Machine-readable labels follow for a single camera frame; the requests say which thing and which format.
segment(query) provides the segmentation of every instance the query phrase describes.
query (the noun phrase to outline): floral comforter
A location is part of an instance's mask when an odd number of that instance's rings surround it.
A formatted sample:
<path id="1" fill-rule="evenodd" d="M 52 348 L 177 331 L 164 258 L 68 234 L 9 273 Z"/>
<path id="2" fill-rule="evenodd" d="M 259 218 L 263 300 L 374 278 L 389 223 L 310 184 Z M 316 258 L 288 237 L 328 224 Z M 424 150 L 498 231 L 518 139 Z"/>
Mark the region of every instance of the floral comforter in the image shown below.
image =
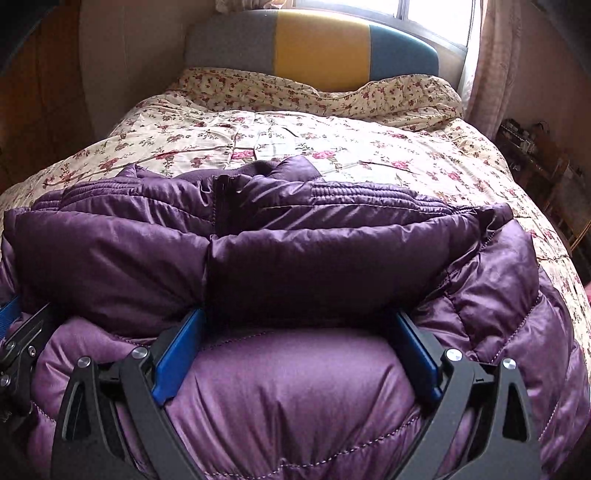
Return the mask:
<path id="1" fill-rule="evenodd" d="M 324 93 L 259 73 L 188 69 L 168 91 L 137 104 L 109 138 L 7 190 L 0 211 L 112 177 L 128 163 L 172 177 L 299 154 L 327 180 L 392 183 L 461 205 L 507 202 L 570 310 L 590 370 L 591 312 L 560 238 L 499 151 L 462 120 L 456 92 L 436 77 Z"/>

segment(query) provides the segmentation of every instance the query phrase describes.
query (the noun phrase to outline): purple puffer jacket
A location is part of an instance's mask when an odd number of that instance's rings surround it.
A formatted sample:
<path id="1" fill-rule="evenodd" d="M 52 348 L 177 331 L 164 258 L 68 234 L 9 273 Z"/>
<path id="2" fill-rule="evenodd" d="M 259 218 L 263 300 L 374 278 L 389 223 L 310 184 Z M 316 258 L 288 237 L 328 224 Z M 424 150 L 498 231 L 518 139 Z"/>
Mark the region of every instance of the purple puffer jacket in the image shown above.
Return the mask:
<path id="1" fill-rule="evenodd" d="M 394 352 L 360 320 L 389 302 L 470 359 L 517 361 L 545 476 L 589 419 L 569 313 L 507 205 L 325 182 L 303 157 L 176 179 L 129 166 L 7 212 L 2 251 L 0 300 L 18 291 L 25 312 L 53 301 L 78 315 L 34 374 L 28 454 L 46 475 L 76 359 L 122 359 L 198 305 L 217 333 L 167 411 L 211 479 L 384 478 L 424 423 Z"/>

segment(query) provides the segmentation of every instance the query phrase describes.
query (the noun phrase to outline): black mount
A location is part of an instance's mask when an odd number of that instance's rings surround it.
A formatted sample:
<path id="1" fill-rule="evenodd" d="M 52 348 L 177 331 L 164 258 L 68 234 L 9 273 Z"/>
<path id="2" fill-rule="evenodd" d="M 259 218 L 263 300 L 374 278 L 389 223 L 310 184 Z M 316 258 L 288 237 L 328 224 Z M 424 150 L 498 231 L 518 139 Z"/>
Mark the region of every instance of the black mount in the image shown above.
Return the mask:
<path id="1" fill-rule="evenodd" d="M 148 460 L 160 480 L 205 480 L 174 430 L 155 393 L 162 358 L 183 357 L 190 365 L 197 349 L 187 347 L 193 330 L 179 326 L 163 332 L 150 348 L 137 347 L 125 359 L 98 365 L 82 357 L 75 366 L 57 419 L 51 480 L 145 480 L 129 452 L 116 404 L 126 404 Z M 527 390 L 515 362 L 481 364 L 417 328 L 403 312 L 384 310 L 381 331 L 396 351 L 417 400 L 429 414 L 400 464 L 386 480 L 431 480 L 437 473 L 467 410 L 475 413 L 460 465 L 446 480 L 538 480 L 540 448 Z M 31 418 L 30 375 L 34 361 L 61 316 L 51 306 L 40 310 L 0 352 L 0 372 L 11 381 L 0 387 L 2 405 L 11 409 L 5 423 L 22 430 Z M 184 339 L 179 342 L 185 331 Z M 35 349 L 31 356 L 29 347 Z M 165 394 L 161 398 L 171 398 Z"/>

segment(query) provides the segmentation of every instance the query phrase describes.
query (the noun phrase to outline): wall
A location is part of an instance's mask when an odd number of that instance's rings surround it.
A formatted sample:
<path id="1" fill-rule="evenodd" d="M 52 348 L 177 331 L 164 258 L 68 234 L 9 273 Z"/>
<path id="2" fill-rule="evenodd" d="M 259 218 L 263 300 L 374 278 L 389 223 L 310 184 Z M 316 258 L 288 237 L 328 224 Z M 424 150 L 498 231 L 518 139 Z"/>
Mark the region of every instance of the wall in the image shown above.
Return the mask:
<path id="1" fill-rule="evenodd" d="M 437 50 L 437 54 L 439 55 L 439 76 L 442 79 L 446 79 L 453 88 L 457 89 L 457 86 L 460 83 L 460 78 L 462 78 L 464 60 L 466 59 L 465 55 L 458 55 L 454 51 L 451 51 L 428 38 L 419 38 Z"/>
<path id="2" fill-rule="evenodd" d="M 521 8 L 521 57 L 506 116 L 525 127 L 546 120 L 591 185 L 591 78 L 548 18 L 529 0 Z"/>
<path id="3" fill-rule="evenodd" d="M 80 67 L 97 140 L 178 78 L 187 30 L 214 12 L 214 0 L 82 2 Z"/>
<path id="4" fill-rule="evenodd" d="M 78 61 L 80 0 L 50 13 L 0 76 L 0 192 L 92 143 Z"/>

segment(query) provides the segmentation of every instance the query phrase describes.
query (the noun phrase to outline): curtain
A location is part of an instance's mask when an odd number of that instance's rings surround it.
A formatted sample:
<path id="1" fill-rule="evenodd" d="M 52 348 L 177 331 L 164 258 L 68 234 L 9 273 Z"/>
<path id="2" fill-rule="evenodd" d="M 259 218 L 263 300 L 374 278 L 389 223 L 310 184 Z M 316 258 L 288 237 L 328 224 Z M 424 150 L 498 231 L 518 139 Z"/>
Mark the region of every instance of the curtain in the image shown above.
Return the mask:
<path id="1" fill-rule="evenodd" d="M 243 10 L 259 10 L 281 8 L 293 3 L 292 0 L 216 0 L 216 10 L 223 14 L 242 12 Z"/>
<path id="2" fill-rule="evenodd" d="M 480 26 L 479 42 L 469 44 L 459 90 L 465 102 L 464 119 L 493 139 L 517 75 L 521 4 L 520 0 L 480 0 L 480 8 L 480 23 L 474 26 Z"/>

